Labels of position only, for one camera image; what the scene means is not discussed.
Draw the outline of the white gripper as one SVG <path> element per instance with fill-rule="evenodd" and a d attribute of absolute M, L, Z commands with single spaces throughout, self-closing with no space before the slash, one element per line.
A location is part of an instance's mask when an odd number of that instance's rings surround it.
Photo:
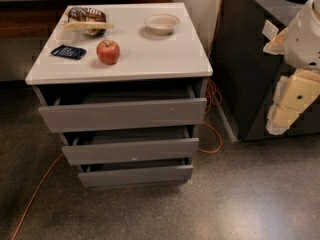
<path fill-rule="evenodd" d="M 286 63 L 297 68 L 290 77 L 280 77 L 267 114 L 266 130 L 282 135 L 320 96 L 320 0 L 308 0 L 263 52 L 284 54 Z"/>

